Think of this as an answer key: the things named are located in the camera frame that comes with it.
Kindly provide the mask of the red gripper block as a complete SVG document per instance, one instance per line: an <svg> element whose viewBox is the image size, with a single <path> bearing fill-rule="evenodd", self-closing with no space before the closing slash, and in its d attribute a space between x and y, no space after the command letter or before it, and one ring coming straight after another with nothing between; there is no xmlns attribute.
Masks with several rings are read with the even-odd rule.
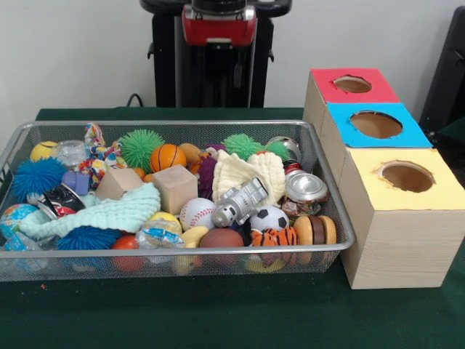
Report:
<svg viewBox="0 0 465 349"><path fill-rule="evenodd" d="M182 27L185 41L191 46L207 44L230 44L247 47L251 44L256 25L256 16L244 20L204 20L183 16ZM234 87L241 87L243 75L243 50L237 50L234 67Z"/></svg>

